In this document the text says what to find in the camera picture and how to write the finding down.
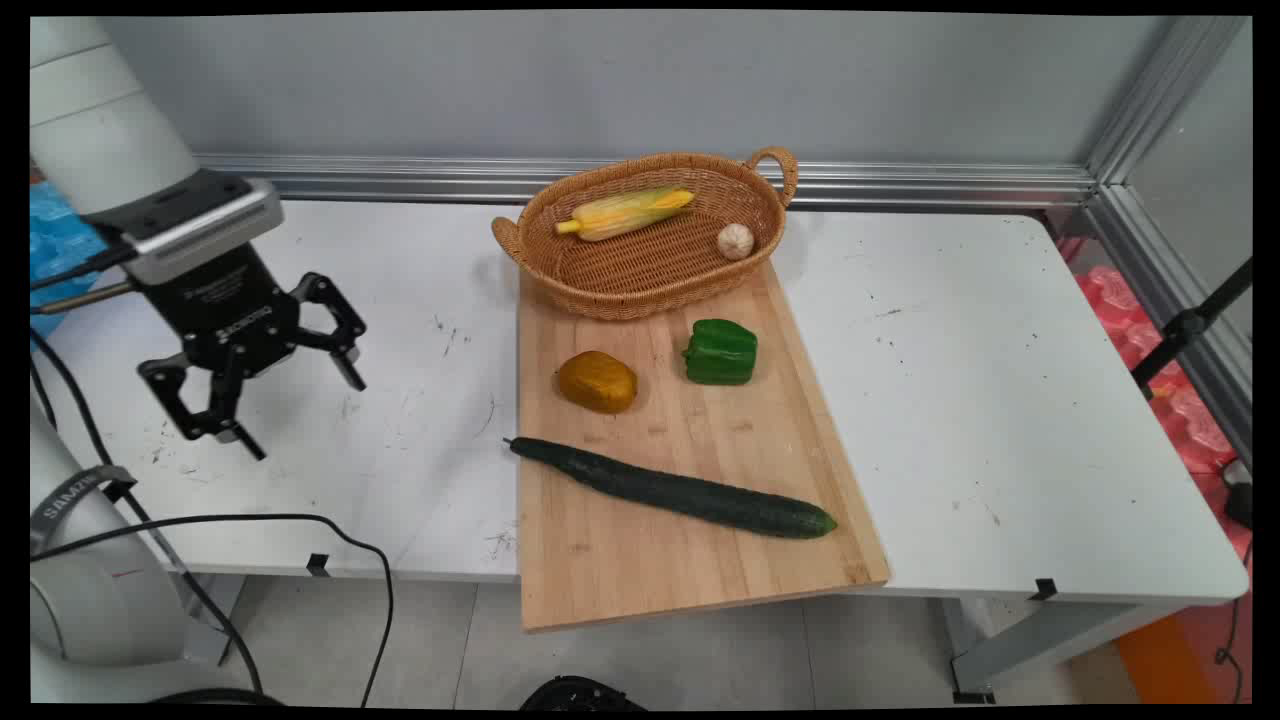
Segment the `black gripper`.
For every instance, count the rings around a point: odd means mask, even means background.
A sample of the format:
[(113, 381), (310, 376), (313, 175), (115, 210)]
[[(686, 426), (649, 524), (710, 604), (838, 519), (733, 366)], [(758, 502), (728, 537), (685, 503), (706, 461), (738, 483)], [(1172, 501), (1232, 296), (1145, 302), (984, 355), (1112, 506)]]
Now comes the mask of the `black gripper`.
[[(367, 388), (356, 368), (367, 324), (326, 275), (306, 273), (289, 296), (244, 243), (165, 282), (146, 281), (134, 268), (131, 281), (180, 341), (179, 354), (141, 363), (137, 372), (187, 439), (239, 443), (262, 461), (268, 454), (238, 419), (244, 379), (283, 363), (296, 346), (329, 354), (353, 391)], [(298, 324), (305, 304), (323, 306), (335, 328)], [(197, 413), (180, 397), (193, 369), (210, 373), (207, 407)]]

